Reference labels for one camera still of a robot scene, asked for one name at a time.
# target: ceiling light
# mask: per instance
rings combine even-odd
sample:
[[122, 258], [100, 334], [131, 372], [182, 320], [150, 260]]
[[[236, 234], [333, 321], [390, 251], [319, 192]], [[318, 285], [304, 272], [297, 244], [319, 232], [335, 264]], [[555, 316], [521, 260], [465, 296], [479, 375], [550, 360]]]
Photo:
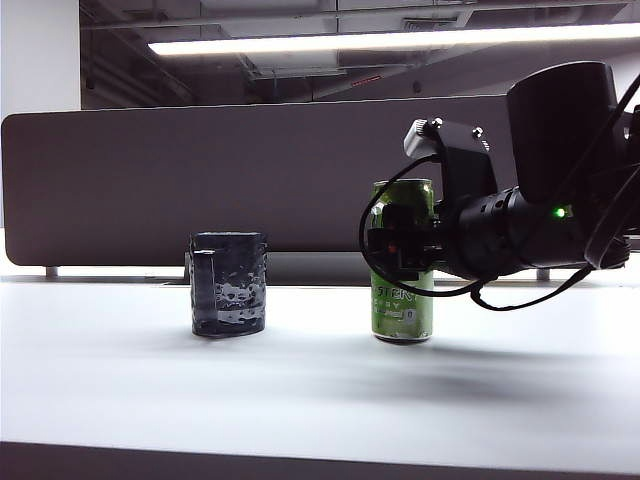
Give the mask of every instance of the ceiling light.
[[327, 50], [406, 50], [466, 44], [505, 44], [558, 40], [605, 40], [640, 37], [640, 23], [564, 27], [496, 28], [439, 32], [360, 33], [298, 37], [239, 38], [151, 43], [158, 55], [314, 52]]

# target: green led light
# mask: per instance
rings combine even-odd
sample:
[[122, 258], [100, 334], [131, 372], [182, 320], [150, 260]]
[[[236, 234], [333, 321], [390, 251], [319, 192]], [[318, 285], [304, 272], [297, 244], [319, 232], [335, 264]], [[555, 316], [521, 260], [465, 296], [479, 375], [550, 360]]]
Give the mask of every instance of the green led light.
[[565, 218], [567, 216], [567, 209], [564, 207], [558, 207], [553, 210], [553, 216], [556, 218]]

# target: aluminum can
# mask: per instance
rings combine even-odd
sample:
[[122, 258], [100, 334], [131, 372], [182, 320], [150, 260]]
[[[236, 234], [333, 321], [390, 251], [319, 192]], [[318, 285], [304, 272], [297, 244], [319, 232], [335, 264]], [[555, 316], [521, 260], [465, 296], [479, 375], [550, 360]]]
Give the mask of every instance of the aluminum can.
[[[375, 195], [386, 182], [373, 184]], [[416, 225], [427, 225], [434, 216], [431, 180], [400, 179], [387, 190], [371, 210], [373, 227], [384, 227], [385, 205], [411, 206]], [[421, 272], [401, 278], [403, 283], [433, 289], [433, 272]], [[433, 299], [407, 292], [383, 280], [371, 271], [371, 327], [380, 340], [393, 343], [416, 343], [427, 340], [433, 332]]]

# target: glass cup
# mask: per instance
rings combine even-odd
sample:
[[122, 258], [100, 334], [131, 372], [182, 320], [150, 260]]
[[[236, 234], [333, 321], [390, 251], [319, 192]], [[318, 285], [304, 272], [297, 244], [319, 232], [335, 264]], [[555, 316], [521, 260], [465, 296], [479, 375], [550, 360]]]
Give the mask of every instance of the glass cup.
[[194, 233], [189, 260], [194, 334], [224, 338], [264, 329], [265, 234]]

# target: table surface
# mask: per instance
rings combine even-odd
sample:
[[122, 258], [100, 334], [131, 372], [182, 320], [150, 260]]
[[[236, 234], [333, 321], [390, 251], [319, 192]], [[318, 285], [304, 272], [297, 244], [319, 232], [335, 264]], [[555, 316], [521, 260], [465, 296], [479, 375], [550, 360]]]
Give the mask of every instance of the table surface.
[[269, 287], [265, 331], [217, 341], [188, 287], [5, 278], [0, 299], [3, 441], [640, 473], [635, 287], [438, 300], [412, 346], [371, 336], [368, 288]]

